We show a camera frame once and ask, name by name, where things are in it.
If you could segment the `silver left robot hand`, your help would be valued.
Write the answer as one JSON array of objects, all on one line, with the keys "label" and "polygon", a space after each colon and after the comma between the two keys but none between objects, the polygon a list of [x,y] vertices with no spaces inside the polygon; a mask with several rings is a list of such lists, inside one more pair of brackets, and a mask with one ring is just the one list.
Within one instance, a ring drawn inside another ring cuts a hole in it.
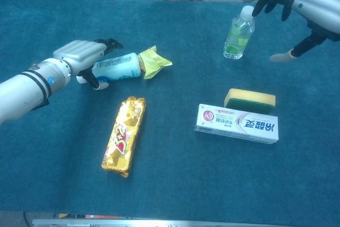
[{"label": "silver left robot hand", "polygon": [[73,76],[82,77],[93,89],[102,90],[102,85],[92,72],[96,62],[115,49],[123,45],[115,39],[97,39],[95,41],[74,40],[53,52],[53,58],[68,64]]}]

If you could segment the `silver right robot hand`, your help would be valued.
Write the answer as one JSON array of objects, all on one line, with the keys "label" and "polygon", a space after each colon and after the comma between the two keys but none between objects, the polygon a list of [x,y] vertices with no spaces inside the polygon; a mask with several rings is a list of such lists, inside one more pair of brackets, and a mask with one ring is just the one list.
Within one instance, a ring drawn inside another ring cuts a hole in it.
[{"label": "silver right robot hand", "polygon": [[326,40],[339,41],[339,0],[243,0],[245,3],[256,2],[253,16],[262,10],[271,12],[276,5],[282,5],[281,20],[286,21],[292,11],[295,11],[307,21],[311,34],[304,38],[286,53],[274,54],[269,59],[272,62],[290,62],[302,56],[307,51],[321,45]]}]

